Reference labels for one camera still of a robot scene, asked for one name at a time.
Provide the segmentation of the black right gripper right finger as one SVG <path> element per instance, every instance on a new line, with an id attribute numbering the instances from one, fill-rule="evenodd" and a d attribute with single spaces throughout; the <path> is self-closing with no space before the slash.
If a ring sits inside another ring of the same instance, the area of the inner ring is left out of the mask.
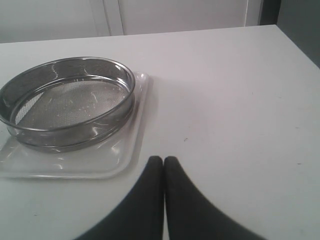
<path id="1" fill-rule="evenodd" d="M 193 184 L 179 160 L 164 160 L 168 235 L 171 240 L 262 240 L 215 207 Z"/>

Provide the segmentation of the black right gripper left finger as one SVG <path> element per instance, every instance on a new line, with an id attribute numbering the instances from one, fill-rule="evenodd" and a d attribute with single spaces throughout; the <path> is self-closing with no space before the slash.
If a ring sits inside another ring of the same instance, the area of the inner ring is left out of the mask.
<path id="1" fill-rule="evenodd" d="M 149 157 L 139 179 L 105 218 L 80 240 L 161 240 L 164 227 L 164 166 Z"/>

